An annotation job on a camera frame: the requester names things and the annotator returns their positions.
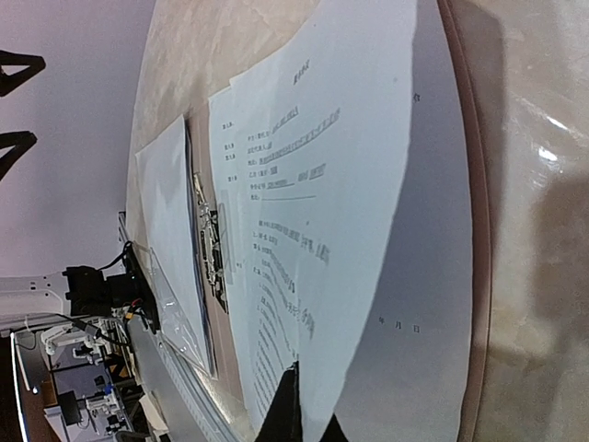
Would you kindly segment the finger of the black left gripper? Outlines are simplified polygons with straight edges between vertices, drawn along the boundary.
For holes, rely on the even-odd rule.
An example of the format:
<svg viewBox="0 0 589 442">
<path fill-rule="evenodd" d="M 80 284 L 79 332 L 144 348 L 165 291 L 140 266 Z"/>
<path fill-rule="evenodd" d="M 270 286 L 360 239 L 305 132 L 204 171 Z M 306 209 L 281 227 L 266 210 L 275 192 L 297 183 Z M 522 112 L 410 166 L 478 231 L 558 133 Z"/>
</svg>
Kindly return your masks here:
<svg viewBox="0 0 589 442">
<path fill-rule="evenodd" d="M 45 69 L 40 55 L 1 51 L 1 97 L 6 97 Z"/>
<path fill-rule="evenodd" d="M 1 134 L 0 148 L 7 149 L 1 157 L 0 180 L 36 144 L 36 135 L 29 131 Z"/>
</svg>

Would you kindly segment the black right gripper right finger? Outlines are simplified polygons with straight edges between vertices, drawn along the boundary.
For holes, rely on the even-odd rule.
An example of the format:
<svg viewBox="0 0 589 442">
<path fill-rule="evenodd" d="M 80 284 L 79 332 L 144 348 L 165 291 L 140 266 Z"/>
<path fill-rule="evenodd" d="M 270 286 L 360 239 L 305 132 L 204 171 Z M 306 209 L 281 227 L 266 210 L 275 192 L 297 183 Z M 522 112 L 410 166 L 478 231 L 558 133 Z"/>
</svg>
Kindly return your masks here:
<svg viewBox="0 0 589 442">
<path fill-rule="evenodd" d="M 337 416 L 333 414 L 326 427 L 321 442 L 349 442 L 349 438 L 344 434 Z"/>
</svg>

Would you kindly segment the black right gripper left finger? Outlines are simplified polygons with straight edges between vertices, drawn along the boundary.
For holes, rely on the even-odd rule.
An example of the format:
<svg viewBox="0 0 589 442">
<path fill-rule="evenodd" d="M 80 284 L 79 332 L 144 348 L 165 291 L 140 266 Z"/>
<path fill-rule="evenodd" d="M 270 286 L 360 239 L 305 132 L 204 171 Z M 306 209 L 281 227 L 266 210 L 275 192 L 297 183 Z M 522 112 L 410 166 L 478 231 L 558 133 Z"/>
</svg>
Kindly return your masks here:
<svg viewBox="0 0 589 442">
<path fill-rule="evenodd" d="M 294 362 L 283 372 L 260 429 L 260 442 L 301 442 L 302 440 L 299 364 Z"/>
</svg>

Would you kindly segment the brown paper folder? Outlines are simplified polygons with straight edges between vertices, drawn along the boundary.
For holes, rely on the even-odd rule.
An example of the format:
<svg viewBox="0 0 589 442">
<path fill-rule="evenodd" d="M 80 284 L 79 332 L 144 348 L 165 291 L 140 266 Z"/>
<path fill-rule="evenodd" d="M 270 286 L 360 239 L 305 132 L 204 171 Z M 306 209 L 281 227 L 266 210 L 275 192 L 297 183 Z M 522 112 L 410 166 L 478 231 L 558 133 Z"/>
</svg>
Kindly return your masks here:
<svg viewBox="0 0 589 442">
<path fill-rule="evenodd" d="M 480 397 L 480 381 L 481 381 L 481 365 L 477 360 L 477 355 L 484 351 L 487 341 L 488 331 L 488 316 L 489 306 L 488 298 L 490 294 L 489 289 L 489 269 L 490 269 L 490 232 L 489 232 L 489 207 L 486 191 L 486 182 L 484 178 L 484 166 L 482 159 L 481 142 L 479 137 L 479 127 L 474 109 L 473 96 L 468 79 L 468 70 L 465 65 L 464 56 L 461 52 L 460 42 L 456 32 L 454 18 L 451 14 L 451 9 L 446 1 L 434 1 L 441 9 L 443 25 L 449 44 L 452 64 L 455 70 L 456 85 L 459 95 L 459 102 L 463 114 L 464 131 L 467 144 L 468 154 L 468 176 L 469 188 L 471 197 L 471 215 L 472 215 L 472 314 L 471 314 L 471 337 L 470 337 L 470 351 L 468 360 L 468 378 L 467 386 L 464 394 L 459 431 L 456 440 L 454 441 L 469 441 L 473 437 L 474 424 L 478 414 L 479 397 Z M 211 154 L 210 147 L 210 99 L 208 100 L 208 147 Z M 221 208 L 215 192 L 214 194 L 217 205 Z M 228 260 L 228 248 L 225 237 L 226 225 L 221 213 L 221 243 L 223 246 L 223 259 L 227 273 L 230 268 Z M 364 330 L 357 348 L 362 340 Z M 346 373 L 343 389 L 348 376 Z M 255 438 L 260 441 L 260 429 L 255 429 L 251 425 Z"/>
</svg>

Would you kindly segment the printed sheet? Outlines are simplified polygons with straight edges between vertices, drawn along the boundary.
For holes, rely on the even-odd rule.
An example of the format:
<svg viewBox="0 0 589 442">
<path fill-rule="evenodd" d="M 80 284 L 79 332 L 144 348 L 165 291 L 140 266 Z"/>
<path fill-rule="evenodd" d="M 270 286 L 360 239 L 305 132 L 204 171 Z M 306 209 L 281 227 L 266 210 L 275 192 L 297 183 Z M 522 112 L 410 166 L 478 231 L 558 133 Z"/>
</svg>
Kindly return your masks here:
<svg viewBox="0 0 589 442">
<path fill-rule="evenodd" d="M 472 314 L 468 154 L 440 6 L 417 4 L 410 148 L 386 257 L 335 417 L 350 441 L 454 441 Z"/>
<path fill-rule="evenodd" d="M 323 1 L 210 98 L 227 300 L 249 420 L 296 366 L 322 438 L 373 303 L 410 145 L 413 1 Z"/>
</svg>

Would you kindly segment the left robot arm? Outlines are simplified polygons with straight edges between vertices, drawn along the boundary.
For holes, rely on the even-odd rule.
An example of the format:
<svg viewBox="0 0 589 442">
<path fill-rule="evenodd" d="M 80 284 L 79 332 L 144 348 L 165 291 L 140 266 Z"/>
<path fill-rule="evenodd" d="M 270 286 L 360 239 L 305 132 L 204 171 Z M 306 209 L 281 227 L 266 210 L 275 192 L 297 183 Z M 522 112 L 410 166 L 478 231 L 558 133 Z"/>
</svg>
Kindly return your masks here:
<svg viewBox="0 0 589 442">
<path fill-rule="evenodd" d="M 46 67 L 40 55 L 1 51 L 1 66 L 19 69 L 13 73 L 1 71 L 1 96 L 4 98 L 24 85 Z M 1 134 L 1 177 L 9 171 L 38 142 L 31 131 Z M 80 289 L 76 277 L 90 268 L 79 271 L 68 268 L 61 273 L 45 276 L 3 277 L 1 279 L 1 319 L 23 320 L 27 316 L 52 315 L 78 321 L 110 314 L 106 304 L 93 305 L 88 289 Z"/>
</svg>

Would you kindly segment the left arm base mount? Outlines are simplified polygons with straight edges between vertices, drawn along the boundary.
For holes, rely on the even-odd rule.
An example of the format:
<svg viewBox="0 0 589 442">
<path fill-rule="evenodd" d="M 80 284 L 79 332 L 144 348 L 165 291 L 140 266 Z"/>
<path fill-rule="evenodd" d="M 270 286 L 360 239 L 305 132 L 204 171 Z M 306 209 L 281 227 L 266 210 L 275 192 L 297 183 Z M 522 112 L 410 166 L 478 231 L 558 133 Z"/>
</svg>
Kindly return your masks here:
<svg viewBox="0 0 589 442">
<path fill-rule="evenodd" d="M 106 317 L 116 308 L 141 310 L 148 329 L 161 330 L 156 298 L 134 252 L 126 241 L 121 253 L 107 266 L 70 266 L 62 272 L 67 281 L 65 298 L 73 316 Z"/>
</svg>

